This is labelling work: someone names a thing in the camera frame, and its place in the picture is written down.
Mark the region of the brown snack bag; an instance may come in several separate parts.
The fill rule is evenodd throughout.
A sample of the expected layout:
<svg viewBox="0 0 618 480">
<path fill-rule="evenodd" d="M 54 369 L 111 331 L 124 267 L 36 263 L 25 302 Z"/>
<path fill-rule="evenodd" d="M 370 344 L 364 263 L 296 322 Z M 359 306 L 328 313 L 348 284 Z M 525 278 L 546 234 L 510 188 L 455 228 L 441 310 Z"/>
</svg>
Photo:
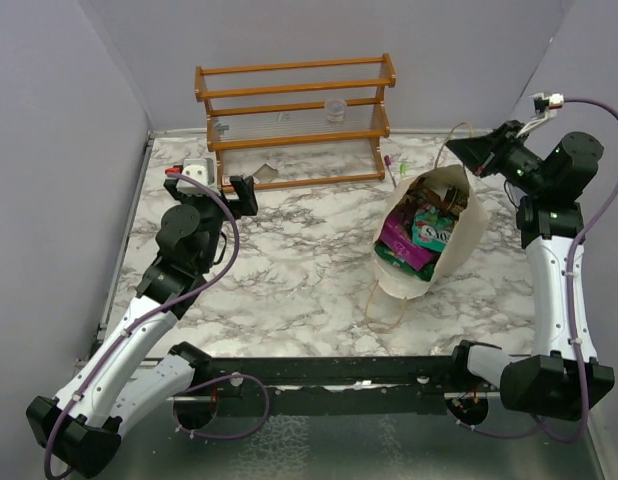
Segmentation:
<svg viewBox="0 0 618 480">
<path fill-rule="evenodd" d="M 442 214 L 456 218 L 468 206 L 468 195 L 464 191 L 429 179 L 417 180 L 409 187 L 407 193 L 422 205 L 435 207 Z"/>
</svg>

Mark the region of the purple snack pouch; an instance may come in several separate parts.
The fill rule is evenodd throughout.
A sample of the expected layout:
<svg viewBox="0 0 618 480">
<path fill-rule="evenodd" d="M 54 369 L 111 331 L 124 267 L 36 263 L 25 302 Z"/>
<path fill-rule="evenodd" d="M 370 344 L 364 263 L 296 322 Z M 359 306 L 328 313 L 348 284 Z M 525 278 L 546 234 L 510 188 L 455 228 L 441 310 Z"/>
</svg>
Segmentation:
<svg viewBox="0 0 618 480">
<path fill-rule="evenodd" d="M 439 254 L 412 240 L 414 214 L 415 210 L 409 206 L 394 207 L 384 220 L 374 252 L 404 273 L 428 282 L 433 276 Z"/>
</svg>

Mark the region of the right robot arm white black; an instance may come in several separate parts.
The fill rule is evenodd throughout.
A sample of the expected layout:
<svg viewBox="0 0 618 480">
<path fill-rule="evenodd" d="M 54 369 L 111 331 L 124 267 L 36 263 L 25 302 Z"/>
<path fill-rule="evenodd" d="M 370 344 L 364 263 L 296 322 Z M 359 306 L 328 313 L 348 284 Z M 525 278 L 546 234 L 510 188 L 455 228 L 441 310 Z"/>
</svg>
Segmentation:
<svg viewBox="0 0 618 480">
<path fill-rule="evenodd" d="M 445 143 L 474 175 L 500 174 L 522 191 L 516 227 L 532 273 L 535 309 L 530 356 L 514 359 L 499 347 L 463 341 L 454 349 L 448 378 L 461 391 L 490 383 L 509 410 L 577 421 L 615 384 L 588 331 L 580 278 L 584 221 L 578 199 L 596 175 L 604 148 L 575 131 L 540 158 L 525 141 L 522 123 L 509 121 L 488 134 Z"/>
</svg>

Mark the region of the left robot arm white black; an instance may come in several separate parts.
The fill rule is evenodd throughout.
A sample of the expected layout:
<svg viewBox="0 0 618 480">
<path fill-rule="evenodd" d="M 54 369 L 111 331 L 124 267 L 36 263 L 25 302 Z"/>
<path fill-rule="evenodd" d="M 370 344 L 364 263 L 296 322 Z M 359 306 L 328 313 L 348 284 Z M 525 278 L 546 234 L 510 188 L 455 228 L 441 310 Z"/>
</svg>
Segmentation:
<svg viewBox="0 0 618 480">
<path fill-rule="evenodd" d="M 210 371 L 196 360 L 172 354 L 152 370 L 138 367 L 153 346 L 211 287 L 205 276 L 220 261 L 216 250 L 225 223 L 258 212 L 252 177 L 233 176 L 229 200 L 186 175 L 168 172 L 165 189 L 176 201 L 155 237 L 158 253 L 143 274 L 123 318 L 78 374 L 53 397 L 36 397 L 26 410 L 36 441 L 45 450 L 44 473 L 55 478 L 51 460 L 69 474 L 99 475 L 124 436 L 162 402 L 182 391 L 195 395 L 209 385 Z"/>
</svg>

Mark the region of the beige paper bag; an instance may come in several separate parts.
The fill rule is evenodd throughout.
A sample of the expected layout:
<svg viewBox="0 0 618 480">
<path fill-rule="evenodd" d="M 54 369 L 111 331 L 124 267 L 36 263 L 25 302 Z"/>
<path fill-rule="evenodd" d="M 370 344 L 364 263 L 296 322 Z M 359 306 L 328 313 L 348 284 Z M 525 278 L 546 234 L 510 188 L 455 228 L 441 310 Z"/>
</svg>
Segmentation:
<svg viewBox="0 0 618 480">
<path fill-rule="evenodd" d="M 390 324 L 374 323 L 368 315 L 364 316 L 368 328 L 377 334 L 385 334 L 398 327 L 404 318 L 407 303 L 422 297 L 436 282 L 454 273 L 469 259 L 487 230 L 489 214 L 474 192 L 466 168 L 460 164 L 442 166 L 440 164 L 441 157 L 441 153 L 436 155 L 432 169 L 418 176 L 407 176 L 402 182 L 397 183 L 397 188 L 394 188 L 388 201 L 384 218 L 373 237 L 371 262 L 375 280 L 372 289 L 374 291 L 380 289 L 385 294 L 401 301 L 400 314 Z M 419 208 L 429 206 L 422 205 L 407 193 L 409 187 L 419 179 L 429 179 L 435 183 L 454 186 L 468 195 L 468 206 L 458 217 L 458 222 L 447 246 L 442 253 L 438 253 L 439 258 L 435 264 L 433 276 L 428 282 L 404 273 L 401 269 L 382 260 L 374 252 L 375 241 L 380 236 L 384 220 L 394 207 L 398 205 L 409 206 L 416 212 Z"/>
</svg>

